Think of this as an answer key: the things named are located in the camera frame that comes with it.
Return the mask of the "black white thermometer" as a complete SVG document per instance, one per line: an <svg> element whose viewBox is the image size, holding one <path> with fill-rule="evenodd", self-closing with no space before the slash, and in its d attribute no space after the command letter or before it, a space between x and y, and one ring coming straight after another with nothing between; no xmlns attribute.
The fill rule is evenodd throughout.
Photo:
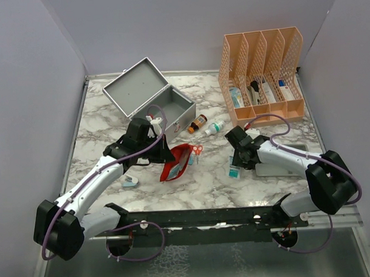
<svg viewBox="0 0 370 277"><path fill-rule="evenodd" d="M250 82L250 85L247 87L247 90L251 96L252 104L258 105L260 104L260 97L259 97L259 84L257 81L253 80Z"/></svg>

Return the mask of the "teal white gauze sachet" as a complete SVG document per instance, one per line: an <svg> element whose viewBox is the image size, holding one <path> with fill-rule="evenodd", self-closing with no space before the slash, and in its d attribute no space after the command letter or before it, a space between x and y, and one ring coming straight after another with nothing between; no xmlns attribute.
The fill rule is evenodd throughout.
<svg viewBox="0 0 370 277"><path fill-rule="evenodd" d="M228 158L228 176L233 179L241 178L241 169L233 164L233 156Z"/></svg>

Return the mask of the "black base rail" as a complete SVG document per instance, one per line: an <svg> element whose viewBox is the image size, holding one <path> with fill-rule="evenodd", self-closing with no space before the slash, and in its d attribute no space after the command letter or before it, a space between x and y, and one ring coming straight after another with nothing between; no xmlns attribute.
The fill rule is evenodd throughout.
<svg viewBox="0 0 370 277"><path fill-rule="evenodd" d="M271 242L274 231L306 227L276 206L133 212L109 203L120 220L104 231L109 249L125 255L131 248Z"/></svg>

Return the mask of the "red blue medicine box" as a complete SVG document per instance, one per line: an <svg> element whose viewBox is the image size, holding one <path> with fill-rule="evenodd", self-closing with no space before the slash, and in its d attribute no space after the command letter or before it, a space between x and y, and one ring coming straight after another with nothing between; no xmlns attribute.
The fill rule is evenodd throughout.
<svg viewBox="0 0 370 277"><path fill-rule="evenodd" d="M279 88L280 88L281 92L284 95L285 100L287 100L287 101L294 100L294 96L293 96L293 93L292 93L290 87L288 85L286 85L283 82L283 80L279 80L278 84L279 84Z"/></svg>

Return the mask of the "peach file organizer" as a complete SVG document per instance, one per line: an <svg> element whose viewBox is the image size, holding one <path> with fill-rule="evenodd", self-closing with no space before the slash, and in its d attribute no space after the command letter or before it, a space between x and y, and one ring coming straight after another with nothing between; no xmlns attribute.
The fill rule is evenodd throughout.
<svg viewBox="0 0 370 277"><path fill-rule="evenodd" d="M289 122L303 119L305 101L295 75L301 55L303 36L297 27L285 27L224 36L218 83L233 126L249 121L254 127L277 125L282 118ZM259 85L260 104L253 105L247 90L251 81ZM285 100L278 81L288 85L294 100ZM269 103L262 83L273 85L278 101ZM229 87L241 90L245 106L235 108Z"/></svg>

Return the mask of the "teal medicine box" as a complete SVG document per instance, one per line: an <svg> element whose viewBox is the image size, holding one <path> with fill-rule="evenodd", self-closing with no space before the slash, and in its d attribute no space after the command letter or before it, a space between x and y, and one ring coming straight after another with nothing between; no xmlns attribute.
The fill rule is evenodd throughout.
<svg viewBox="0 0 370 277"><path fill-rule="evenodd" d="M235 108L243 108L245 106L241 90L238 87L229 87L232 103Z"/></svg>

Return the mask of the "red first aid pouch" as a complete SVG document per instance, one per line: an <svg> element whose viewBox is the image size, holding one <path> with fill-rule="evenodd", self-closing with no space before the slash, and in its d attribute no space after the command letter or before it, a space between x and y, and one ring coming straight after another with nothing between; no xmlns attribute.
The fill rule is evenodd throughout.
<svg viewBox="0 0 370 277"><path fill-rule="evenodd" d="M176 166L178 163L181 163L181 164L184 163L185 164L185 167L183 169L183 172L184 172L185 169L187 168L188 160L190 158L192 150L193 150L193 147L187 143L177 145L174 148L172 148L170 151L171 151L171 154L175 157L175 161L164 164L164 167L163 167L163 170L160 176L160 182L169 182L169 181L174 181L178 179L180 176L174 180L168 180L167 178L169 175L169 171L173 166Z"/></svg>

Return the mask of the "silver foil packet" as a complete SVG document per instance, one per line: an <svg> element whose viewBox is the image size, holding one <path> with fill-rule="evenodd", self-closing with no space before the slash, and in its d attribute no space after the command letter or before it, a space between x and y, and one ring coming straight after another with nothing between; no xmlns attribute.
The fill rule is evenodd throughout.
<svg viewBox="0 0 370 277"><path fill-rule="evenodd" d="M174 180L176 178L178 178L179 176L181 176L183 174L183 169L185 167L185 164L181 164L181 163L178 163L176 166L173 166L170 171L169 171L169 175L168 175L168 180Z"/></svg>

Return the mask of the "brown medicine bottle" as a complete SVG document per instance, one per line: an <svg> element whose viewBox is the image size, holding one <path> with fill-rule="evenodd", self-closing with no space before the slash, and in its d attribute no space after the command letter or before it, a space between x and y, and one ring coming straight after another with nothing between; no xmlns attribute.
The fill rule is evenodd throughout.
<svg viewBox="0 0 370 277"><path fill-rule="evenodd" d="M206 116L203 114L198 115L197 118L191 122L190 127L188 128L188 133L194 134L196 131L200 130L200 128L205 126L207 121Z"/></svg>

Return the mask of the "silver metal case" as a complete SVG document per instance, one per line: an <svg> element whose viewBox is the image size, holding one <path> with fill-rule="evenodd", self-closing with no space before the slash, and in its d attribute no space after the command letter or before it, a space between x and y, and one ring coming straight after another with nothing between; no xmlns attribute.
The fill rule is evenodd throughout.
<svg viewBox="0 0 370 277"><path fill-rule="evenodd" d="M160 117L159 110L150 108L152 104L159 106L168 122L165 135L169 142L196 118L196 103L170 84L148 57L124 70L103 93L128 119L149 114Z"/></svg>

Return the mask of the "white medicine box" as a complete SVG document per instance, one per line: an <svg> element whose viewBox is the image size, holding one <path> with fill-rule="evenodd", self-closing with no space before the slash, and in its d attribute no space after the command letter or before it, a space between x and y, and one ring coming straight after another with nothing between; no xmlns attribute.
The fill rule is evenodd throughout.
<svg viewBox="0 0 370 277"><path fill-rule="evenodd" d="M273 90L273 85L265 81L262 83L262 86L267 97L267 101L269 103L276 103L278 98L276 96L276 92Z"/></svg>

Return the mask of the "orange scissors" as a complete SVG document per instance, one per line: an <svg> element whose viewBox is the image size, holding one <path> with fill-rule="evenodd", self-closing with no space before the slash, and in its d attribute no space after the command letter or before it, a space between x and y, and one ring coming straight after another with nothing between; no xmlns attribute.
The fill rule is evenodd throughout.
<svg viewBox="0 0 370 277"><path fill-rule="evenodd" d="M202 150L203 150L202 145L194 145L193 146L193 153L194 153L195 161L196 161L197 164L199 163L199 157L200 157L200 154L201 154Z"/></svg>

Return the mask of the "grey plastic tray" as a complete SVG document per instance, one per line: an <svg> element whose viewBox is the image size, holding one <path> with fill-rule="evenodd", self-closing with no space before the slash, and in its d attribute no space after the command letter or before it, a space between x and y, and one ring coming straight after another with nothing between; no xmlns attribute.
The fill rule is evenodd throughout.
<svg viewBox="0 0 370 277"><path fill-rule="evenodd" d="M307 151L307 145L303 143L298 144L287 144L286 146L297 149L300 151ZM268 163L258 163L255 166L255 173L258 177L298 177L295 173L292 171L289 171L287 169L284 169L280 166L271 165Z"/></svg>

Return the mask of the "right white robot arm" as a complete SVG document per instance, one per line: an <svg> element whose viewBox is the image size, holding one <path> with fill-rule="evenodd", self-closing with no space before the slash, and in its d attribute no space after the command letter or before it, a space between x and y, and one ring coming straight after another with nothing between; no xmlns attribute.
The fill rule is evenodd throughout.
<svg viewBox="0 0 370 277"><path fill-rule="evenodd" d="M301 213L322 211L334 215L359 193L354 177L335 151L324 154L300 151L279 145L267 136L251 138L240 126L225 138L232 145L233 165L254 169L259 163L280 166L307 180L307 189L284 196L276 203L272 219L279 227L288 226Z"/></svg>

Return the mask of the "teal bandage roll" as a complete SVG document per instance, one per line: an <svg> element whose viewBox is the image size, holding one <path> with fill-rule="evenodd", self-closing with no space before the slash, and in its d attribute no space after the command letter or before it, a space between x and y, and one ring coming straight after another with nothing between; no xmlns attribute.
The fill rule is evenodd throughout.
<svg viewBox="0 0 370 277"><path fill-rule="evenodd" d="M195 157L195 155L193 155L193 154L190 155L190 158L188 160L188 165L192 165L194 163L194 157Z"/></svg>

